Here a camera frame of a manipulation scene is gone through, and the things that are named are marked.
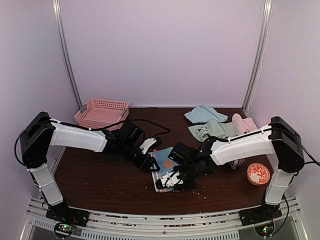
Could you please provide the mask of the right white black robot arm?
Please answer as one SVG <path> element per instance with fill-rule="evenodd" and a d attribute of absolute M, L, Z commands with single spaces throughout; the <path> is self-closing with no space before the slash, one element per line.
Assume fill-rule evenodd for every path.
<path fill-rule="evenodd" d="M 288 189 L 294 174 L 305 165 L 301 136 L 281 117 L 249 133 L 226 139 L 215 136 L 206 139 L 199 148 L 177 142 L 168 158 L 176 162 L 172 172 L 160 178 L 158 187 L 192 190 L 196 177 L 213 168 L 235 160 L 261 155 L 274 155 L 277 168 L 265 191 L 263 205 L 256 210 L 259 220 L 268 220 Z"/>

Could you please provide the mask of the blue polka dot striped towel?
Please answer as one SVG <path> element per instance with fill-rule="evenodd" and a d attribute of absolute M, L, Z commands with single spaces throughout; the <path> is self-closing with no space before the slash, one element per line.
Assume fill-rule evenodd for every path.
<path fill-rule="evenodd" d="M 165 193 L 165 192 L 174 191 L 173 187 L 167 187 L 164 189 L 158 189 L 156 187 L 156 181 L 158 179 L 160 179 L 162 176 L 166 175 L 167 173 L 172 172 L 173 167 L 178 165 L 176 162 L 174 162 L 173 160 L 168 158 L 168 155 L 170 154 L 170 152 L 172 150 L 173 150 L 173 147 L 168 147 L 166 149 L 157 150 L 157 151 L 153 151 L 150 153 L 160 167 L 159 171 L 151 173 L 154 189 L 157 193 Z"/>

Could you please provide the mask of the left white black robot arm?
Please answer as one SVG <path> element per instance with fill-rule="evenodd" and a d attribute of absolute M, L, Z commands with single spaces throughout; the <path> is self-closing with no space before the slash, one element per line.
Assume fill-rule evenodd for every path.
<path fill-rule="evenodd" d="M 20 163 L 43 194 L 49 210 L 61 222 L 67 222 L 72 218 L 72 211 L 48 166 L 49 147 L 63 146 L 121 156 L 144 173 L 157 172 L 160 166 L 149 151 L 161 140 L 151 137 L 137 146 L 141 134 L 143 131 L 132 122 L 125 121 L 116 130 L 86 128 L 50 118 L 42 111 L 19 134 L 15 143 L 20 144 Z"/>

